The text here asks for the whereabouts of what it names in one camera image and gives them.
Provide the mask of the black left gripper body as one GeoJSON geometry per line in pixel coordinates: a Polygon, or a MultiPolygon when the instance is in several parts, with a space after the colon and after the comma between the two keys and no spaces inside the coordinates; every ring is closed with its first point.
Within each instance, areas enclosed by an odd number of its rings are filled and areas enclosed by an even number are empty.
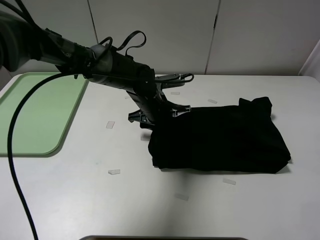
{"type": "Polygon", "coordinates": [[[169,102],[163,99],[163,95],[157,87],[152,89],[137,88],[127,91],[130,98],[138,106],[136,112],[145,112],[153,114],[156,124],[171,116],[169,102]]]}

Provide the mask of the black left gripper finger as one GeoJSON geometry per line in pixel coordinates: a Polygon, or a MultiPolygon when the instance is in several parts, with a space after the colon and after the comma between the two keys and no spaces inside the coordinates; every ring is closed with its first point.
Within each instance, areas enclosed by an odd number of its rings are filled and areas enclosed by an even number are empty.
{"type": "Polygon", "coordinates": [[[170,114],[173,118],[189,113],[192,109],[190,105],[180,105],[170,101],[168,102],[168,105],[171,108],[170,114]]]}
{"type": "Polygon", "coordinates": [[[156,126],[156,119],[152,113],[143,111],[134,111],[128,114],[130,123],[138,122],[141,129],[153,130],[156,126]]]}

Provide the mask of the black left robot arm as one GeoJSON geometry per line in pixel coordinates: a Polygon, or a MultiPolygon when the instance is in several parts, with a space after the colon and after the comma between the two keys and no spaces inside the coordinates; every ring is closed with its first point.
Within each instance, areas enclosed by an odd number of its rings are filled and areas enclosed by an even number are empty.
{"type": "Polygon", "coordinates": [[[0,13],[0,64],[15,72],[29,60],[50,63],[61,73],[83,75],[92,83],[124,90],[138,106],[129,122],[152,129],[157,123],[191,111],[167,100],[163,89],[181,87],[191,73],[156,76],[154,69],[122,55],[110,44],[85,47],[49,29],[41,29],[7,12],[0,13]]]}

